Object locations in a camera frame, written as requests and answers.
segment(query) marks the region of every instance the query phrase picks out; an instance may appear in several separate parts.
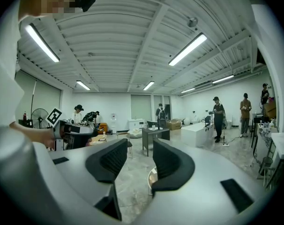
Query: electric fan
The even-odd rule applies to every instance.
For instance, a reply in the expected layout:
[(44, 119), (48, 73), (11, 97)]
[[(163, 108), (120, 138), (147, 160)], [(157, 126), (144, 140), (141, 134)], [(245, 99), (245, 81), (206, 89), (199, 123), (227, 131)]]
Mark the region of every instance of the electric fan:
[(43, 108), (38, 108), (35, 111), (33, 111), (31, 118), (33, 120), (33, 127), (34, 128), (47, 128), (48, 122), (46, 121), (46, 118), (48, 116), (48, 112), (44, 110)]

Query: backpack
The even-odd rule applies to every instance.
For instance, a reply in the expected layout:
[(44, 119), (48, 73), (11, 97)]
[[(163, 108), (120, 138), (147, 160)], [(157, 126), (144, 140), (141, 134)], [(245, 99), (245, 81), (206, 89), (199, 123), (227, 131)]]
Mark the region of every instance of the backpack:
[(160, 108), (160, 112), (159, 112), (159, 119), (166, 119), (166, 115), (165, 115), (165, 111), (163, 110), (163, 108)]

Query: ceiling light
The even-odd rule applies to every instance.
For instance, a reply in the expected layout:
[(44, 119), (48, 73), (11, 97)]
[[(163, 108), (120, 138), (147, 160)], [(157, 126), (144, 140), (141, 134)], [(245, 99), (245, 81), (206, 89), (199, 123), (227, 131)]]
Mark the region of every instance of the ceiling light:
[(148, 88), (150, 88), (155, 82), (151, 81), (148, 83), (148, 85), (143, 89), (144, 91), (146, 91)]
[(232, 78), (232, 77), (234, 77), (234, 75), (231, 75), (231, 76), (229, 76), (229, 77), (225, 77), (225, 78), (223, 78), (223, 79), (219, 79), (219, 80), (217, 80), (217, 81), (214, 81), (213, 83), (222, 82), (222, 81), (227, 80), (227, 79), (230, 79), (230, 78)]
[(186, 91), (183, 91), (183, 92), (181, 92), (181, 93), (185, 93), (185, 92), (189, 92), (189, 91), (193, 91), (193, 90), (195, 90), (195, 88), (191, 88), (191, 89), (186, 90)]
[(181, 61), (184, 57), (186, 57), (189, 53), (191, 53), (195, 48), (197, 48), (200, 44), (202, 44), (207, 37), (200, 33), (196, 38), (192, 40), (182, 51), (179, 52), (170, 62), (170, 66), (176, 65), (179, 61)]
[(26, 26), (25, 30), (54, 62), (60, 61), (59, 57), (53, 52), (50, 46), (42, 38), (34, 24), (31, 23), (30, 25)]
[(90, 91), (91, 89), (88, 88), (85, 84), (82, 83), (82, 81), (76, 81), (79, 85), (81, 85), (83, 88), (85, 88), (86, 90)]

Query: black cap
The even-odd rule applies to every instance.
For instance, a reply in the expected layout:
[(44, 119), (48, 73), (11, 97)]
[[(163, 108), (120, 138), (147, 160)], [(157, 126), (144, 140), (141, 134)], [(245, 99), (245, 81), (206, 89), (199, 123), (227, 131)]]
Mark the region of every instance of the black cap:
[(81, 110), (81, 111), (84, 111), (82, 105), (78, 105), (78, 106), (76, 106), (75, 108), (76, 108), (76, 109), (79, 109), (79, 110)]

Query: hand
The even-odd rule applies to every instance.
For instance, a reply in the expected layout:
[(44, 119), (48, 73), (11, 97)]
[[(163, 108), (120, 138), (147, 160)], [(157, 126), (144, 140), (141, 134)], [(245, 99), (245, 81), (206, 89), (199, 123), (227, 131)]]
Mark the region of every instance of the hand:
[(45, 129), (42, 134), (42, 142), (47, 148), (54, 149), (54, 133), (52, 129)]

